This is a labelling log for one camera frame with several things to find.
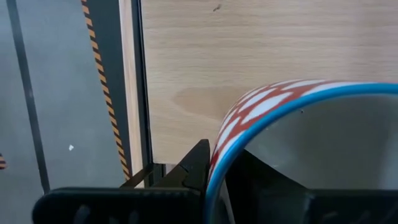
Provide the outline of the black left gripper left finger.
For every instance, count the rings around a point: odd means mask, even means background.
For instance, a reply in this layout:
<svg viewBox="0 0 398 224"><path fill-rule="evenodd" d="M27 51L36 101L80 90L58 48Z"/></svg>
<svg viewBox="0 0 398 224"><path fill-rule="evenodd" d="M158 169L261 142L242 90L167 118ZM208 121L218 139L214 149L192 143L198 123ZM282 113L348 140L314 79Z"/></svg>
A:
<svg viewBox="0 0 398 224"><path fill-rule="evenodd" d="M63 187L42 196L32 210L34 224L203 224L210 143L199 140L153 186L137 184L156 165L139 171L119 188Z"/></svg>

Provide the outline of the red lattice mug blue rim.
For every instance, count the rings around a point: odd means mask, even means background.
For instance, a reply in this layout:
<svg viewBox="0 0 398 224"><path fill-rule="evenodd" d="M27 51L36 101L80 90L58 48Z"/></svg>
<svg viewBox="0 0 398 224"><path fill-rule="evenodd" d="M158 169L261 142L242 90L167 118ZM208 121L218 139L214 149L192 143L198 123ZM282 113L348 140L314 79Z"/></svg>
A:
<svg viewBox="0 0 398 224"><path fill-rule="evenodd" d="M244 151L308 188L398 190L398 83L296 79L242 95L216 137L205 224Z"/></svg>

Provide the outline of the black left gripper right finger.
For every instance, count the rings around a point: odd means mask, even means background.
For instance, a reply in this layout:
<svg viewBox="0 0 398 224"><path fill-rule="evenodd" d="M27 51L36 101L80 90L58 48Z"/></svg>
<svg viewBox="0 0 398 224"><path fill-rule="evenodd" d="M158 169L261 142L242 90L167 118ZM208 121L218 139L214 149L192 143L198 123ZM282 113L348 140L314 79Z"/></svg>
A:
<svg viewBox="0 0 398 224"><path fill-rule="evenodd" d="M398 224L398 190L308 189L247 151L226 186L236 224Z"/></svg>

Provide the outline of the black aluminium rig frame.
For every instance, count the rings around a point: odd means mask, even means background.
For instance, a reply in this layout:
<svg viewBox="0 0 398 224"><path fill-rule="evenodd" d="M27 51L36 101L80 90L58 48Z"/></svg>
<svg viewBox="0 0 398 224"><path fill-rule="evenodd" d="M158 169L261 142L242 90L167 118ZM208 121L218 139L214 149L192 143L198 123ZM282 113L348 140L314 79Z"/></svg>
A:
<svg viewBox="0 0 398 224"><path fill-rule="evenodd" d="M165 175L165 165L154 163L152 153L141 0L131 0L131 9L144 187L153 187Z"/></svg>

